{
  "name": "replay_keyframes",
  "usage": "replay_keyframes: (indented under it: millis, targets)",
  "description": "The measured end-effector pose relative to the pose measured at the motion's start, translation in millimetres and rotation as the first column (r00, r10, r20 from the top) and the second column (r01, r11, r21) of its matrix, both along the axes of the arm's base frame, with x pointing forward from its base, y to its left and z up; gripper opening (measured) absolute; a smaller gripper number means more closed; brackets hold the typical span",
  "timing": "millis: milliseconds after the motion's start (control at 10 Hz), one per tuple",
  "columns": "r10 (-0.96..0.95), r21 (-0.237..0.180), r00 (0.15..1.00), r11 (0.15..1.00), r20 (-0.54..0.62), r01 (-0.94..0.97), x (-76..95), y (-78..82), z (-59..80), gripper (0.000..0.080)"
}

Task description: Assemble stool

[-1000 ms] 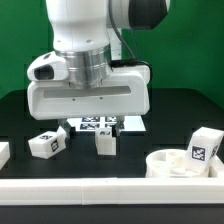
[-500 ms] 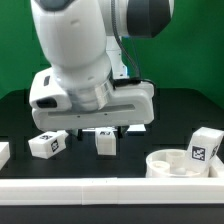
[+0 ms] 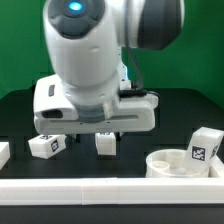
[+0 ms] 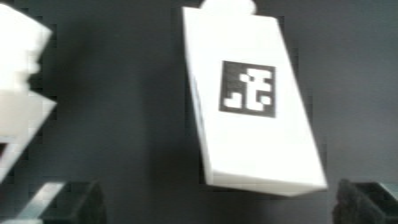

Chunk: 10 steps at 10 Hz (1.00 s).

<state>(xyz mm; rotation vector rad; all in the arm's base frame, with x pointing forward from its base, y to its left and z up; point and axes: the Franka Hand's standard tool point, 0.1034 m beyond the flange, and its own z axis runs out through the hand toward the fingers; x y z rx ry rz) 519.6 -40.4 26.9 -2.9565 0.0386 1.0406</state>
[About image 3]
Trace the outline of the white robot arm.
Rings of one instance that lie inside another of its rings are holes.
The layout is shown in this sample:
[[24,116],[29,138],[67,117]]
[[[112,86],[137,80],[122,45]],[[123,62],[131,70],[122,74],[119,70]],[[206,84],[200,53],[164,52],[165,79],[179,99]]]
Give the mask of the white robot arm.
[[180,34],[184,12],[184,0],[46,0],[43,25],[54,74],[36,84],[36,130],[153,129],[158,97],[131,83],[121,49],[165,48]]

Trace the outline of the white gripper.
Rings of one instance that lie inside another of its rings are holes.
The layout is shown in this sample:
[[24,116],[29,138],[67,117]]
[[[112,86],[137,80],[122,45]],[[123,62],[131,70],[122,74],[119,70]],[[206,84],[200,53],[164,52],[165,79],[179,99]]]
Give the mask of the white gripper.
[[158,96],[149,91],[103,104],[74,105],[58,75],[40,79],[34,94],[34,123],[40,134],[140,132],[155,127]]

